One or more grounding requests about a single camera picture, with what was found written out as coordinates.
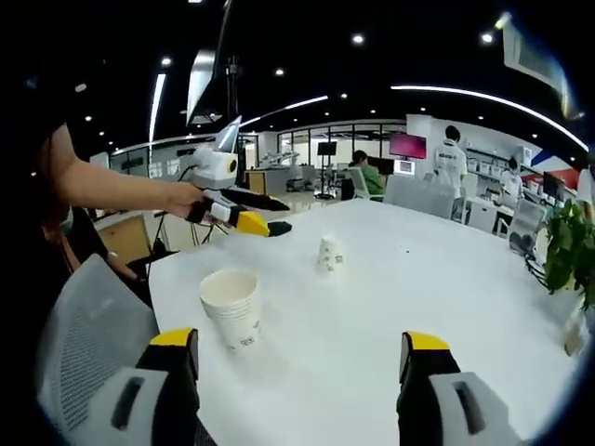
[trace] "ceiling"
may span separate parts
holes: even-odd
[[[589,142],[593,89],[588,88],[589,71],[584,69],[588,61],[575,51],[581,39],[588,38],[588,23],[573,3],[564,2],[564,10],[544,6],[512,10],[519,23],[548,43],[582,99],[586,116],[572,122],[562,117],[552,89],[504,67],[501,33],[494,34],[491,45],[482,44],[480,35],[493,30],[507,10],[503,2],[234,0],[223,49],[239,60],[238,103],[245,121],[301,100],[329,97],[275,113],[246,126],[249,131],[281,131],[343,119],[403,119],[423,107],[432,116],[501,130],[578,163],[584,158],[582,149],[525,112],[478,98],[390,90],[391,85],[440,85],[483,92],[543,113]],[[222,114],[221,120],[188,128],[186,116],[180,114],[186,109],[197,51],[217,45],[222,0],[159,2],[159,7],[143,4],[142,9],[130,10],[113,0],[77,5],[73,11],[53,4],[55,20],[44,14],[35,20],[27,17],[23,33],[31,36],[29,30],[34,28],[35,44],[41,47],[35,54],[51,55],[46,60],[61,73],[72,103],[69,127],[81,157],[148,140],[160,72],[167,77],[155,140],[212,133],[224,125],[224,80],[214,85],[214,99],[209,102],[209,110]],[[359,46],[351,41],[356,33],[364,37]],[[168,67],[161,66],[165,57],[172,61]],[[284,76],[275,76],[278,68]],[[86,89],[75,93],[80,84]],[[342,93],[348,97],[341,98]]]

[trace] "human hand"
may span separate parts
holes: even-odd
[[[192,205],[204,199],[203,192],[190,183],[168,183],[167,211],[169,214],[186,218]]]

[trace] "floor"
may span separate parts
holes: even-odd
[[[328,206],[333,203],[338,203],[338,200],[316,200],[314,198],[314,192],[303,191],[303,192],[288,192],[286,195],[277,197],[279,200],[284,202],[290,207],[289,211],[283,212],[272,212],[272,211],[258,211],[263,215],[267,221],[271,221],[277,218],[284,218],[293,214],[299,214],[302,212],[310,211],[311,209],[318,209],[323,206]],[[159,224],[158,219],[152,216],[152,213],[145,215],[145,224],[149,238],[154,240],[155,232]],[[198,243],[206,238],[209,228],[194,225],[196,237],[192,237],[191,223],[175,216],[165,217],[165,234],[171,251],[183,251],[190,249],[195,246],[196,239]],[[211,238],[223,235],[223,232],[215,228],[211,233]]]

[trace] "potted plant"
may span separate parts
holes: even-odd
[[[588,328],[595,328],[595,225],[582,209],[568,200],[546,223],[548,255],[545,285],[553,295],[561,289],[575,290],[581,297]]]

